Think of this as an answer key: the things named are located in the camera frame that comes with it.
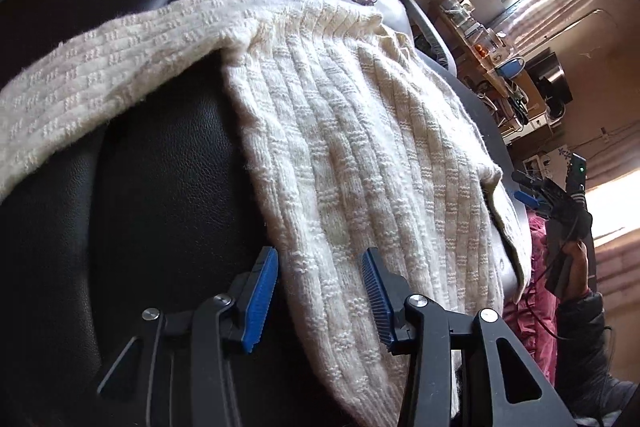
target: sweater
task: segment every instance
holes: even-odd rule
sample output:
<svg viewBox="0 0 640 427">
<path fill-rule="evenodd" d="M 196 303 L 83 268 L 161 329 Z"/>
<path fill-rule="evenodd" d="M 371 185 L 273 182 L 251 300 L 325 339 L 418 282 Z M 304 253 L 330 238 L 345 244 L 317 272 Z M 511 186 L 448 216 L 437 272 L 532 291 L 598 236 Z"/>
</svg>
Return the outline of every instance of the sweater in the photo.
<svg viewBox="0 0 640 427">
<path fill-rule="evenodd" d="M 406 360 L 378 341 L 362 252 L 378 247 L 414 291 L 469 314 L 502 311 L 489 207 L 516 253 L 520 292 L 530 262 L 477 127 L 375 9 L 179 0 L 61 43 L 0 92 L 0 201 L 214 50 L 306 355 L 359 423 L 395 425 Z"/>
</svg>

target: person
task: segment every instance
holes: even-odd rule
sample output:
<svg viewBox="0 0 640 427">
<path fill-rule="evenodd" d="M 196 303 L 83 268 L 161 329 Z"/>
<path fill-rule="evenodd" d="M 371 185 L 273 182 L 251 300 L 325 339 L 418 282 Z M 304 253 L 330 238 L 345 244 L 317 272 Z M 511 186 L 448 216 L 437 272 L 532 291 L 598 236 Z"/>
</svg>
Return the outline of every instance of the person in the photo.
<svg viewBox="0 0 640 427">
<path fill-rule="evenodd" d="M 573 262 L 564 298 L 556 310 L 556 392 L 577 425 L 610 427 L 638 385 L 609 374 L 602 295 L 589 289 L 585 245 L 567 242 L 562 251 Z"/>
</svg>

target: black sleeve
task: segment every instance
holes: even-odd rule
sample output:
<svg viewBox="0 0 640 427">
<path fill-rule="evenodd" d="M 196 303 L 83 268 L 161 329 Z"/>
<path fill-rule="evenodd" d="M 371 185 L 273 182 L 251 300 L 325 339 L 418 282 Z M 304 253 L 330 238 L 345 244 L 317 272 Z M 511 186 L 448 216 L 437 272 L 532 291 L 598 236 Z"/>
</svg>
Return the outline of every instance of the black sleeve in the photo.
<svg viewBox="0 0 640 427">
<path fill-rule="evenodd" d="M 598 418 L 622 409 L 636 384 L 609 375 L 605 350 L 602 295 L 585 297 L 558 306 L 556 391 L 574 416 Z"/>
</svg>

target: sofa armrest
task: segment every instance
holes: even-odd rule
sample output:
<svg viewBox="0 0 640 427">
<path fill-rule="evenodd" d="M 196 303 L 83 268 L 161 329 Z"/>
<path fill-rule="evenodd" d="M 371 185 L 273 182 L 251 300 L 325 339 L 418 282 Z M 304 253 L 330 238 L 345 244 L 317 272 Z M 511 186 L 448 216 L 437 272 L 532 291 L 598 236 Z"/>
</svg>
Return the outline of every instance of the sofa armrest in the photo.
<svg viewBox="0 0 640 427">
<path fill-rule="evenodd" d="M 449 70 L 449 73 L 456 76 L 456 73 L 458 72 L 456 69 L 456 61 L 453 59 L 453 55 L 451 55 L 449 48 L 447 48 L 447 45 L 444 43 L 440 34 L 436 31 L 433 23 L 428 19 L 426 13 L 422 11 L 422 8 L 418 6 L 418 3 L 415 0 L 400 0 L 400 2 L 404 4 L 404 8 L 406 9 L 409 19 L 414 21 L 418 28 L 420 28 L 420 31 L 431 47 L 442 50 L 442 54 L 445 56 L 447 61 L 447 64 L 443 64 L 443 66 Z"/>
</svg>

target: window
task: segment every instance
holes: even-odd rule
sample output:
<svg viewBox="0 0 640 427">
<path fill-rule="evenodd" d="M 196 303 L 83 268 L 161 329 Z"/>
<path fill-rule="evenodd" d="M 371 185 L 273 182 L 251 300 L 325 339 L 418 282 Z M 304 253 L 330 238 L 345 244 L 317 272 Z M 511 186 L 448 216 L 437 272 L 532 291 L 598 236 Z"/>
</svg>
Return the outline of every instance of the window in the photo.
<svg viewBox="0 0 640 427">
<path fill-rule="evenodd" d="M 586 199 L 596 247 L 640 229 L 640 169 L 588 190 Z"/>
</svg>

